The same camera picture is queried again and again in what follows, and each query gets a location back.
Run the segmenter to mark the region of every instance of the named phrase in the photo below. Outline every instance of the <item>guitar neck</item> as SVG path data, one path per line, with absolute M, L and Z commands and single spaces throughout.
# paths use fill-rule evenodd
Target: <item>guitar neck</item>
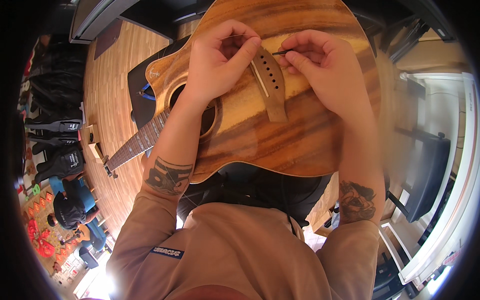
M 170 109 L 167 108 L 154 116 L 105 163 L 108 169 L 113 171 L 132 158 L 153 148 L 169 115 Z

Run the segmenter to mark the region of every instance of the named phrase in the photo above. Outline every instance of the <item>wooden floor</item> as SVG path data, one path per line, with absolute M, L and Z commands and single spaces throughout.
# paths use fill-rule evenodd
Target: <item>wooden floor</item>
M 137 131 L 130 119 L 132 105 L 127 85 L 128 72 L 140 62 L 168 45 L 168 41 L 146 29 L 123 22 L 118 40 L 94 60 L 95 45 L 90 45 L 84 81 L 86 125 L 97 124 L 102 153 L 112 156 Z M 140 190 L 140 156 L 121 166 L 117 179 L 107 177 L 101 164 L 89 161 L 87 137 L 81 129 L 82 147 L 87 159 L 87 181 L 93 187 L 97 205 L 110 233 L 116 238 L 132 210 Z
M 198 23 L 197 20 L 182 25 L 179 38 L 191 34 Z M 86 126 L 97 124 L 104 155 L 113 155 L 137 131 L 130 119 L 132 106 L 127 85 L 128 72 L 167 45 L 166 39 L 128 22 L 123 22 L 118 40 L 97 60 L 93 60 L 95 42 L 91 44 L 84 82 Z M 393 174 L 390 190 L 398 197 L 403 174 L 400 170 L 401 160 L 396 158 L 399 151 L 403 152 L 402 147 L 408 145 L 408 141 L 392 136 L 392 131 L 394 126 L 408 128 L 416 120 L 407 118 L 410 111 L 403 99 L 403 82 L 396 79 L 398 69 L 388 56 L 380 51 L 376 61 L 382 88 L 382 109 L 379 117 L 380 128 L 383 129 L 382 144 L 387 146 L 384 149 L 384 152 L 388 153 L 385 161 L 388 172 Z M 118 168 L 119 177 L 116 180 L 109 178 L 103 166 L 91 160 L 84 129 L 81 132 L 82 146 L 88 161 L 85 177 L 89 184 L 95 187 L 94 194 L 99 200 L 97 205 L 102 216 L 106 218 L 105 224 L 110 233 L 116 238 L 141 186 L 140 156 Z M 325 210 L 335 203 L 338 197 L 338 180 L 332 183 L 325 191 L 322 201 L 313 209 L 313 215 L 323 215 Z M 387 201 L 383 218 L 390 217 L 393 209 L 393 204 Z M 309 218 L 310 222 L 314 222 L 313 216 Z

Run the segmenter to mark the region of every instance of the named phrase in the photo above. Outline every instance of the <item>man sitting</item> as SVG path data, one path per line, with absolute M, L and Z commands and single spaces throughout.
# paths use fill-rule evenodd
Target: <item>man sitting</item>
M 53 200 L 53 213 L 47 217 L 47 222 L 54 227 L 57 223 L 68 230 L 76 230 L 80 224 L 90 223 L 100 210 L 87 214 L 95 206 L 92 199 L 78 197 L 72 184 L 63 180 L 65 192 L 58 192 Z

